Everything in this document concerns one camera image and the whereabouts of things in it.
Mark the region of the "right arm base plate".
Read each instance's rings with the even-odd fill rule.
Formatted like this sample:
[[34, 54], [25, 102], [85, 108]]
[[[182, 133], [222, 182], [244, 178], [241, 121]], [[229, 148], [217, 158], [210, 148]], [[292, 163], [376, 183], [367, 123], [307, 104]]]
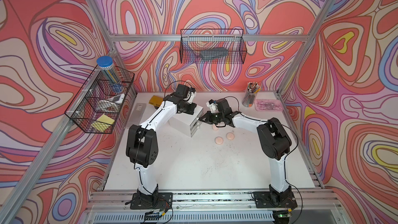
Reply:
[[297, 208], [297, 202], [291, 188], [288, 188], [282, 193], [274, 190], [255, 191], [251, 196], [255, 201], [256, 208]]

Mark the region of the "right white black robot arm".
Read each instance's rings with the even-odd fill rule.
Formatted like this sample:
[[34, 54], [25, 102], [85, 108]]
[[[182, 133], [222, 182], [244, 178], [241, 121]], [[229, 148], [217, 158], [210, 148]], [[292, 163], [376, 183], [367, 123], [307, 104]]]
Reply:
[[246, 116], [240, 111], [233, 111], [225, 98], [210, 100], [206, 106], [209, 111], [200, 117], [201, 122], [218, 128], [226, 126], [241, 128], [258, 135], [261, 149], [269, 158], [271, 192], [282, 194], [291, 189], [287, 181], [285, 161], [290, 153], [292, 141], [284, 125], [277, 118], [261, 120]]

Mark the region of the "white drawer cabinet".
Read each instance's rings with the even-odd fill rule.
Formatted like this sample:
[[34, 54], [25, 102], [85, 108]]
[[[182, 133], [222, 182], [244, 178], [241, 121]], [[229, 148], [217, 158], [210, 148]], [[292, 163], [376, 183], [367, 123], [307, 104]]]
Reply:
[[176, 114], [169, 120], [169, 124], [182, 134], [193, 137], [202, 124], [199, 120], [202, 115], [203, 108], [196, 106], [193, 115], [186, 113]]

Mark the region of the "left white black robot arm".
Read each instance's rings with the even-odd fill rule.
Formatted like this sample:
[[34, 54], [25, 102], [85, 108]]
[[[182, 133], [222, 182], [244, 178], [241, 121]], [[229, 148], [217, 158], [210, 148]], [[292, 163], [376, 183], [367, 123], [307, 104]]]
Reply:
[[157, 131], [177, 113], [193, 115], [197, 106], [193, 102], [195, 96], [195, 93], [189, 93], [188, 96], [169, 94], [147, 120], [139, 125], [130, 126], [126, 156], [138, 173], [139, 193], [151, 196], [158, 190], [158, 184], [150, 168], [159, 154]]

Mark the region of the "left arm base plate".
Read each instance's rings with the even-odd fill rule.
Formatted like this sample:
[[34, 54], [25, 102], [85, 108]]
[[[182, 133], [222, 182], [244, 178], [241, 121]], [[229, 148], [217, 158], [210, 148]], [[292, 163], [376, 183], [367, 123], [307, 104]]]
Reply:
[[132, 200], [126, 205], [130, 209], [169, 209], [172, 206], [173, 194], [171, 192], [155, 192], [153, 195], [146, 195], [141, 192], [133, 194]]

